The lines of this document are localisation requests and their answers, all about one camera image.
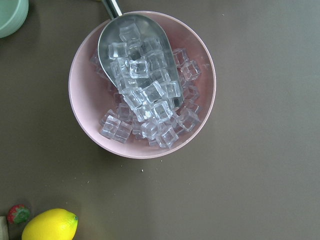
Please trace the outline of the clear fake ice cubes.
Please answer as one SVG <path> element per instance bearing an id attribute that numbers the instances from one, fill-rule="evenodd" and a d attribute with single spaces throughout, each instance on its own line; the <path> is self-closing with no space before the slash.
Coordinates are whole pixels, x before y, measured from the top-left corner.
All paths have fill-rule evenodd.
<path id="1" fill-rule="evenodd" d="M 160 85 L 157 81 L 148 80 L 145 88 L 137 88 L 128 95 L 120 94 L 110 83 L 108 89 L 113 91 L 116 108 L 109 109 L 99 120 L 101 136 L 122 144 L 134 136 L 137 140 L 147 140 L 150 146 L 170 148 L 181 134 L 198 124 L 200 107 L 195 100 L 199 92 L 195 81 L 201 70 L 185 48 L 175 48 L 172 53 L 184 97 L 182 105 L 172 109 L 163 97 L 165 88 L 174 86 L 172 81 Z M 95 72 L 105 78 L 98 53 L 95 52 L 90 60 L 95 65 Z"/>

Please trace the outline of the pink bowl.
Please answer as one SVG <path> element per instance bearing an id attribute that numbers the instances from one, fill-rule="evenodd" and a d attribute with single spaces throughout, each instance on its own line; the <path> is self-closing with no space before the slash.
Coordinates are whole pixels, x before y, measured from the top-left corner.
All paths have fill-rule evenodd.
<path id="1" fill-rule="evenodd" d="M 216 96 L 216 72 L 211 54 L 198 34 L 188 25 L 173 16 L 155 12 L 139 11 L 140 15 L 156 21 L 167 34 L 173 48 L 182 47 L 188 56 L 195 60 L 201 70 L 196 81 L 201 106 L 200 122 L 192 131 L 182 134 L 171 148 L 149 146 L 146 140 L 130 136 L 126 143 L 107 139 L 100 135 L 99 121 L 109 109 L 115 108 L 113 93 L 107 90 L 109 81 L 101 78 L 90 62 L 101 32 L 108 20 L 98 25 L 79 46 L 69 72 L 69 99 L 79 125 L 83 131 L 100 147 L 118 156 L 132 159 L 152 159 L 171 154 L 186 146 L 203 128 L 212 111 Z"/>

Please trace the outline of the metal ice scoop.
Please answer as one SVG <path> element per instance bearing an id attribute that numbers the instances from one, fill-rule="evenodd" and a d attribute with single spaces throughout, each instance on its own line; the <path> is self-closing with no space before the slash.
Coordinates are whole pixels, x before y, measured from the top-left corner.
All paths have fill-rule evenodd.
<path id="1" fill-rule="evenodd" d="M 118 92 L 128 95 L 147 87 L 147 81 L 157 81 L 166 87 L 163 98 L 171 109 L 178 109 L 183 90 L 169 39 L 163 28 L 151 18 L 137 13 L 122 13 L 116 0 L 102 2 L 111 21 L 98 39 L 100 65 Z"/>

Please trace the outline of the yellow lemon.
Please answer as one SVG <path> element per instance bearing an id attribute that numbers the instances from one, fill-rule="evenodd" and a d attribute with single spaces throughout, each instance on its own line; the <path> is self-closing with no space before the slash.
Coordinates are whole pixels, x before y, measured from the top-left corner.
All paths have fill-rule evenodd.
<path id="1" fill-rule="evenodd" d="M 54 208 L 34 217 L 23 229 L 22 240 L 72 240 L 78 217 L 65 209 Z"/>

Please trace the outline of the red strawberry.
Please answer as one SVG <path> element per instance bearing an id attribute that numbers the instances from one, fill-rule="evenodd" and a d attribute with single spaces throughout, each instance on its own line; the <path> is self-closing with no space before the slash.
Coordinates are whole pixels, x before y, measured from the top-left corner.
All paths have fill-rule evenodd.
<path id="1" fill-rule="evenodd" d="M 24 204 L 17 204 L 10 208 L 6 218 L 10 224 L 21 224 L 29 219 L 30 214 L 30 210 Z"/>

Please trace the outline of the mint green bowl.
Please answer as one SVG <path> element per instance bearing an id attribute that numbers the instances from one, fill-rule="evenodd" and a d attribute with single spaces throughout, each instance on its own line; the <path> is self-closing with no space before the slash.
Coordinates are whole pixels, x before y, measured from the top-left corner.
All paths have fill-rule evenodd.
<path id="1" fill-rule="evenodd" d="M 28 12 L 28 0 L 0 0 L 0 37 L 15 33 L 24 24 Z"/>

